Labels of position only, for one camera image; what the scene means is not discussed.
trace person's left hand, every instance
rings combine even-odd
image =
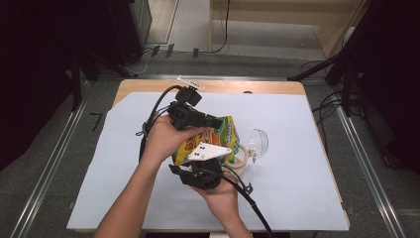
[[[189,127],[178,131],[170,124],[169,116],[158,117],[146,142],[143,158],[158,158],[163,162],[170,157],[182,142],[196,136],[203,128]]]

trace yellow and green snack bag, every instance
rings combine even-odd
[[[226,161],[235,162],[235,155],[240,148],[240,140],[235,128],[232,116],[219,117],[222,120],[220,129],[206,128],[202,133],[183,142],[175,154],[172,155],[173,164],[180,166],[188,162],[188,155],[200,144],[200,142],[222,146],[232,149],[232,153],[222,158],[221,163]]]

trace white table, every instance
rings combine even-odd
[[[141,137],[135,133],[150,115],[159,92],[173,80],[127,80],[108,112],[94,158],[80,189],[67,228],[95,230],[121,192],[138,162]],[[199,81],[210,91],[264,91],[268,94],[200,93],[197,110],[232,115],[242,144],[252,129],[267,132],[268,151],[242,174],[254,187],[251,194],[273,231],[348,230],[350,223],[323,150],[314,119],[298,82]],[[169,94],[161,107],[174,100]],[[220,232],[220,223],[205,201],[162,164],[144,223],[144,231]],[[264,231],[249,204],[240,198],[240,213],[252,231]]]

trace colorful food package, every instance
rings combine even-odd
[[[240,140],[235,129],[234,119],[232,116],[219,117],[222,120],[220,129],[206,128],[199,135],[183,142],[178,148],[177,152],[172,155],[173,164],[181,166],[188,162],[188,155],[200,144],[200,142],[212,144],[215,146],[222,146],[232,149],[232,153],[219,158],[221,164],[226,161],[235,161],[235,155],[240,148]]]

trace wooden desk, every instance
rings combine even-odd
[[[242,144],[247,143],[247,136],[253,128],[267,132],[270,146],[266,159],[246,165],[241,177],[253,184],[255,190],[251,197],[273,231],[349,229],[349,220],[341,206],[334,176],[301,83],[197,82],[207,90],[200,93],[203,99],[196,106],[197,110],[216,116],[228,111],[232,113]],[[141,139],[134,136],[136,130],[141,128],[160,93],[174,84],[180,82],[128,79],[121,83],[67,224],[68,229],[96,229],[136,167]],[[161,106],[167,105],[173,96],[168,95]],[[144,231],[222,232],[223,228],[202,198],[171,174],[169,164],[170,160],[163,162],[157,174]],[[249,204],[241,197],[239,203],[247,227],[251,231],[264,231]]]
[[[229,21],[312,25],[326,58],[360,17],[366,0],[231,0]],[[228,0],[210,0],[209,51],[213,21],[225,20]]]

